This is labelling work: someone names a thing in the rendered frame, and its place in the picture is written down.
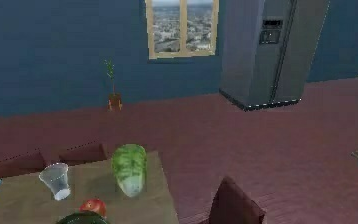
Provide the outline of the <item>dark green bowl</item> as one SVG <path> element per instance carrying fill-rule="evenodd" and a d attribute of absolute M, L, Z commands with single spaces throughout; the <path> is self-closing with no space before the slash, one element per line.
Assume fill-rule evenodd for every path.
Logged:
<path fill-rule="evenodd" d="M 60 219 L 56 224 L 110 224 L 101 215 L 92 211 L 75 212 Z"/>

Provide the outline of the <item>green plant in brown pot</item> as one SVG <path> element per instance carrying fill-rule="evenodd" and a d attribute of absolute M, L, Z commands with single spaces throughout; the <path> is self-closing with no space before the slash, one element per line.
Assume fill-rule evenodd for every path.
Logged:
<path fill-rule="evenodd" d="M 112 92 L 108 97 L 108 110 L 122 110 L 123 104 L 121 99 L 121 94 L 115 91 L 115 76 L 114 76 L 114 64 L 110 60 L 105 60 L 104 64 L 106 66 L 106 75 L 111 80 Z"/>

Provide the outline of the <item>wooden framed window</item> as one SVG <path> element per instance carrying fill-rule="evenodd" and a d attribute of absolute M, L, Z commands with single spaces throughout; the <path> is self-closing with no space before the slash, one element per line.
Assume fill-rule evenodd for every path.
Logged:
<path fill-rule="evenodd" d="M 219 0 L 144 0 L 150 60 L 213 56 Z"/>

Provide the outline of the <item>green lettuce head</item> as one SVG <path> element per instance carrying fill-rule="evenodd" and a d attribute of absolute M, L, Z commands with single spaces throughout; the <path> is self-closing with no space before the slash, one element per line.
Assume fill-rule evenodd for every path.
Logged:
<path fill-rule="evenodd" d="M 141 193 L 146 182 L 147 153 L 138 144 L 125 144 L 112 154 L 111 167 L 122 192 L 130 198 Z"/>

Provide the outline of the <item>red apple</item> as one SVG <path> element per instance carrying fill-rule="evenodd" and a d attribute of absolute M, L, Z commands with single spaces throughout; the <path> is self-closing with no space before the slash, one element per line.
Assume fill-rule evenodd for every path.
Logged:
<path fill-rule="evenodd" d="M 106 204 L 102 200 L 97 199 L 97 198 L 86 200 L 79 207 L 79 210 L 80 211 L 92 211 L 92 212 L 95 212 L 95 213 L 101 215 L 102 217 L 105 217 L 106 213 L 107 213 Z"/>

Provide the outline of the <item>brown wooden table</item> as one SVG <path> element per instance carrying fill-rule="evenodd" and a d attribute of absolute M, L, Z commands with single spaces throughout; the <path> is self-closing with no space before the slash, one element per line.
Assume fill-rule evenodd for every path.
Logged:
<path fill-rule="evenodd" d="M 0 184 L 0 224 L 56 224 L 88 199 L 106 205 L 110 224 L 179 224 L 159 155 L 147 154 L 141 193 L 127 197 L 118 187 L 109 160 L 72 166 L 71 194 L 56 201 L 36 173 L 5 178 Z"/>

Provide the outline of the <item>grey double-door fridge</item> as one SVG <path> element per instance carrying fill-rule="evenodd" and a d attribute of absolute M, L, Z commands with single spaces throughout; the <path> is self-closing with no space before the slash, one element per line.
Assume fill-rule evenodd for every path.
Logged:
<path fill-rule="evenodd" d="M 219 92 L 247 111 L 301 100 L 330 0 L 226 0 Z"/>

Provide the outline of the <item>dark red chair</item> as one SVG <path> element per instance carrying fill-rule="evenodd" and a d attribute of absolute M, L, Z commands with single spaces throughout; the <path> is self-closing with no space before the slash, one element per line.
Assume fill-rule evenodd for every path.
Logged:
<path fill-rule="evenodd" d="M 42 155 L 39 152 L 30 153 L 0 161 L 0 178 L 40 172 L 44 167 Z"/>
<path fill-rule="evenodd" d="M 264 224 L 266 212 L 229 176 L 214 196 L 210 213 L 198 224 Z"/>
<path fill-rule="evenodd" d="M 75 146 L 59 155 L 61 162 L 69 166 L 92 163 L 106 159 L 106 151 L 101 143 L 90 143 Z"/>

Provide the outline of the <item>clear glass cup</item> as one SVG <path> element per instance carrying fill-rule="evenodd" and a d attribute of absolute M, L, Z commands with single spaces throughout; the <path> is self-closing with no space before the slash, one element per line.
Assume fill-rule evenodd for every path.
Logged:
<path fill-rule="evenodd" d="M 54 163 L 39 174 L 39 179 L 50 189 L 56 201 L 64 200 L 71 194 L 68 171 L 67 164 Z"/>

